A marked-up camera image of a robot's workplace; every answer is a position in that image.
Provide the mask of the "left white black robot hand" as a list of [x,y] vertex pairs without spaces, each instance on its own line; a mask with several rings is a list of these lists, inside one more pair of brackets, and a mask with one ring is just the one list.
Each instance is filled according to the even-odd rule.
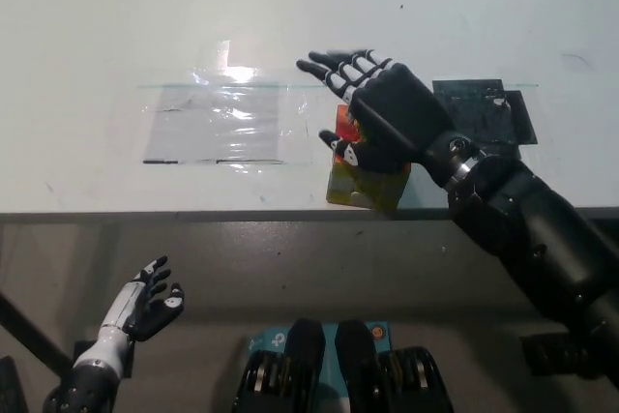
[[173,283],[165,298],[158,295],[167,289],[171,275],[162,256],[142,268],[117,294],[101,327],[114,327],[131,341],[146,341],[174,321],[184,310],[185,293]]

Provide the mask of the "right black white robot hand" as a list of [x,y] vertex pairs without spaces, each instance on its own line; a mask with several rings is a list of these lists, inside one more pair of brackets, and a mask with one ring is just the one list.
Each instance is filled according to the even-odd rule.
[[457,132],[447,110],[405,65],[374,49],[312,51],[297,68],[321,81],[347,105],[361,140],[323,130],[320,139],[348,165],[396,173],[423,166],[446,191],[478,163],[479,149]]

